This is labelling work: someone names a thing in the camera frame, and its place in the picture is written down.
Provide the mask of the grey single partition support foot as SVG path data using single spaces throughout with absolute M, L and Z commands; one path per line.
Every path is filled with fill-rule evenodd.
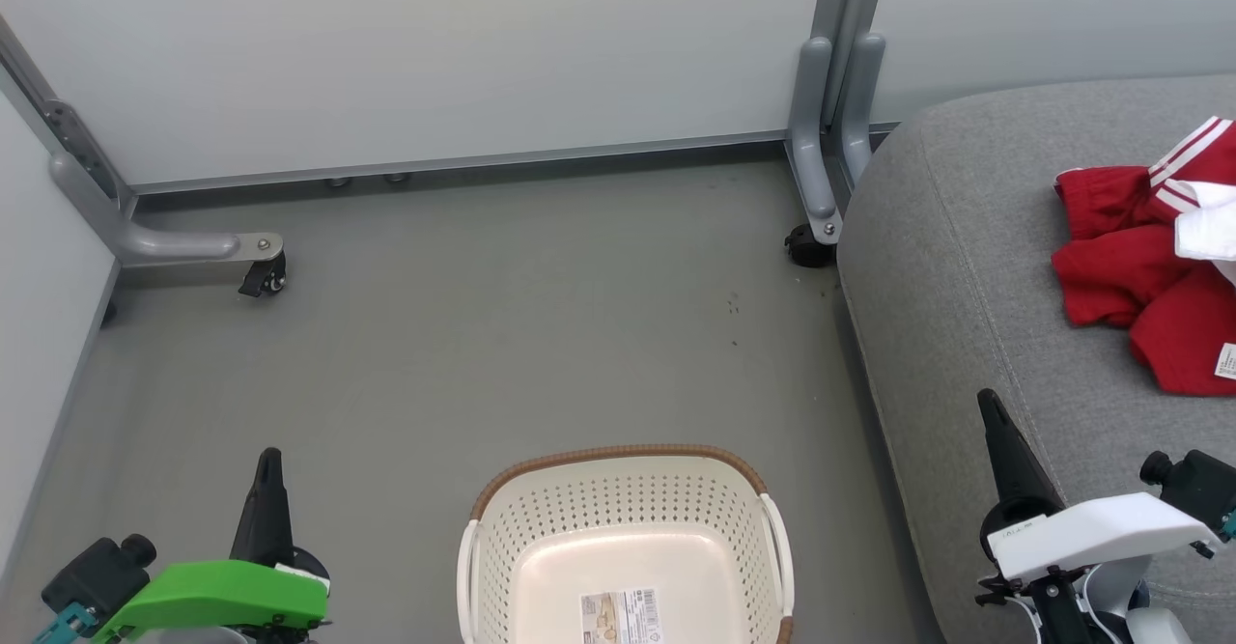
M 195 263 L 286 266 L 284 240 L 273 232 L 167 232 L 132 218 L 136 194 L 84 120 L 44 79 L 0 15 L 0 67 L 35 112 L 35 132 L 49 150 L 49 180 L 125 268 Z

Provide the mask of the paper label with barcode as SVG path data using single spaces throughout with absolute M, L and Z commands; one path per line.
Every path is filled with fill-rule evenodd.
M 578 607 L 581 644 L 666 644 L 654 588 L 583 595 Z

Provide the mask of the grey double partition support foot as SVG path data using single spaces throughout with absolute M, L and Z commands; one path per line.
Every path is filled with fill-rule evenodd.
M 871 158 L 871 111 L 885 38 L 871 32 L 878 0 L 816 0 L 801 44 L 785 150 L 806 222 L 821 244 L 838 244 L 842 205 L 834 183 L 857 185 Z

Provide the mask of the grey fabric sofa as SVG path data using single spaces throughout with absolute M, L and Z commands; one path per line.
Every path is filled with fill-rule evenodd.
M 1151 164 L 1213 115 L 1236 119 L 1236 73 L 1023 87 L 922 110 L 861 173 L 840 286 L 948 644 L 1036 640 L 1015 604 L 975 603 L 997 503 L 976 392 L 997 391 L 1069 504 L 1142 489 L 1154 450 L 1236 466 L 1236 400 L 1169 396 L 1125 333 L 1070 328 L 1051 267 L 1069 237 L 1056 176 Z

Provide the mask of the black caster wheel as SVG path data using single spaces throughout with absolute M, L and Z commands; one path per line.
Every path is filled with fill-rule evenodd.
M 789 260 L 803 268 L 826 268 L 836 263 L 837 245 L 821 244 L 808 222 L 801 222 L 784 239 Z
M 272 260 L 253 262 L 243 274 L 239 293 L 253 299 L 260 299 L 265 294 L 279 294 L 284 289 L 286 279 L 287 260 L 286 253 L 281 252 Z

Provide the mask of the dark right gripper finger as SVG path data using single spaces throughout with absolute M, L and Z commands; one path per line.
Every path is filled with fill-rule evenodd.
M 993 388 L 976 393 L 997 499 L 1006 511 L 1060 511 L 1063 499 Z

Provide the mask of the white perforated laundry basket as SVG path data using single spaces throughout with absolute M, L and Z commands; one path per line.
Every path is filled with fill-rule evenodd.
M 666 644 L 791 644 L 785 520 L 723 449 L 611 446 L 515 464 L 476 499 L 459 546 L 464 644 L 581 644 L 578 597 L 654 588 Z

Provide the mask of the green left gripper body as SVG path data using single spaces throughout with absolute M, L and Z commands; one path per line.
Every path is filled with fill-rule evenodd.
M 311 553 L 290 564 L 176 562 L 150 576 L 153 548 L 121 548 L 143 587 L 98 623 L 91 644 L 136 644 L 154 630 L 227 630 L 253 644 L 308 644 L 328 625 L 330 574 Z

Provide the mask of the red and white clothing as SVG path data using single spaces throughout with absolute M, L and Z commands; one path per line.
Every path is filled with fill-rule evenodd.
M 1166 392 L 1236 397 L 1236 121 L 1206 120 L 1154 164 L 1063 172 L 1054 189 L 1069 323 L 1125 328 Z

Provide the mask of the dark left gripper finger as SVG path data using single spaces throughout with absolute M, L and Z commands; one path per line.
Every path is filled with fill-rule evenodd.
M 229 557 L 266 569 L 279 564 L 290 566 L 295 560 L 290 498 L 284 487 L 279 449 L 268 447 L 260 454 Z

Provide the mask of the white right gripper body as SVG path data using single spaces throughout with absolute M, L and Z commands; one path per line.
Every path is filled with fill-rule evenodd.
M 1146 491 L 1086 501 L 1051 517 L 1041 514 L 986 539 L 1002 577 L 1023 583 L 1044 578 L 1053 569 L 1090 569 L 1219 541 L 1204 522 Z

